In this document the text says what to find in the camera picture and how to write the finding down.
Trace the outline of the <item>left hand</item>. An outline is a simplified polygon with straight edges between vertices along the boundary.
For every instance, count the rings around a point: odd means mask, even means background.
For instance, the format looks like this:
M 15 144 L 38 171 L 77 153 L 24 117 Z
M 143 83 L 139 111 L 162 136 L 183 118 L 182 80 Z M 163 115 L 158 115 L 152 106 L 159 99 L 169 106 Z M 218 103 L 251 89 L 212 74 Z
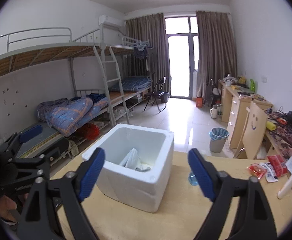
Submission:
M 0 218 L 9 226 L 13 226 L 18 223 L 17 219 L 11 213 L 11 210 L 17 210 L 16 202 L 8 196 L 3 195 L 0 198 Z

